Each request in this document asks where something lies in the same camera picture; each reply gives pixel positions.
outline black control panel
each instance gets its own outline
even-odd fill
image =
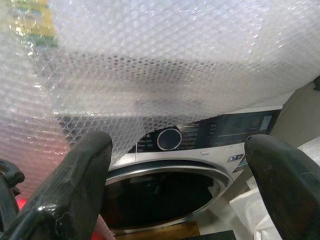
[[[157,130],[144,136],[129,152],[179,151],[243,143],[251,135],[269,134],[280,111],[225,114]]]

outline washing machine door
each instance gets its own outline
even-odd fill
[[[101,216],[115,233],[177,224],[203,211],[233,182],[192,160],[158,160],[109,172]]]

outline front-load washing machine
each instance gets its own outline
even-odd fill
[[[290,95],[144,136],[110,168],[101,209],[109,228],[132,233],[204,211],[246,166],[246,138],[269,134]]]

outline washing machine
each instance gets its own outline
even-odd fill
[[[244,141],[269,134],[291,93],[145,135],[106,180],[101,216],[116,234],[191,220],[246,167]]]

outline door glass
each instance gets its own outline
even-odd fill
[[[187,216],[212,200],[214,180],[190,172],[136,176],[105,187],[101,216],[110,228],[142,228]]]

